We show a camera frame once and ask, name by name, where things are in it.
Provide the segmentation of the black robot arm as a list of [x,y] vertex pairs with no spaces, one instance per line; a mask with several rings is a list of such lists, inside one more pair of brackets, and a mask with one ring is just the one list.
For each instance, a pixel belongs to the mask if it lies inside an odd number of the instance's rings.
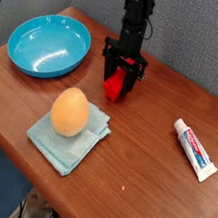
[[105,38],[103,56],[106,95],[113,100],[125,96],[135,81],[142,81],[148,62],[141,55],[141,46],[155,0],[125,0],[120,37]]

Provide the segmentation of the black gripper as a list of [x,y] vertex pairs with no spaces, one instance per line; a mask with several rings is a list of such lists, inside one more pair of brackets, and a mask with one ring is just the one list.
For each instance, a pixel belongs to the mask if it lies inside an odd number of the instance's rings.
[[125,96],[133,89],[137,79],[144,79],[144,69],[148,62],[140,54],[145,28],[131,24],[123,24],[119,39],[105,38],[103,56],[106,59],[104,65],[104,80],[109,79],[116,71],[119,64],[124,66],[126,73],[123,79],[120,95]]

